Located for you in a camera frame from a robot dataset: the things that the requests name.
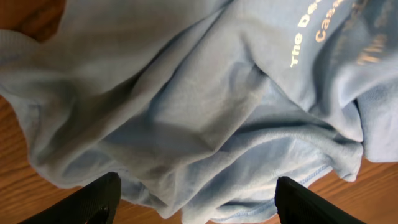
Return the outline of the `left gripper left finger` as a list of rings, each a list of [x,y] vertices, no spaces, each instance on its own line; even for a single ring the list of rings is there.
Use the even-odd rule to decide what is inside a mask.
[[[112,224],[121,199],[121,179],[109,172],[21,224]]]

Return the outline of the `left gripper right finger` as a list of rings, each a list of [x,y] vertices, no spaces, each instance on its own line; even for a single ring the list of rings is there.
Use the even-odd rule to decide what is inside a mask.
[[[364,224],[290,177],[279,177],[275,205],[281,224]]]

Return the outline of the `light blue printed t-shirt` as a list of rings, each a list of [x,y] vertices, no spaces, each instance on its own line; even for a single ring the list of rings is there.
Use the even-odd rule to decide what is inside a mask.
[[[280,176],[397,160],[397,1],[67,1],[45,42],[1,31],[1,94],[56,186],[261,222]]]

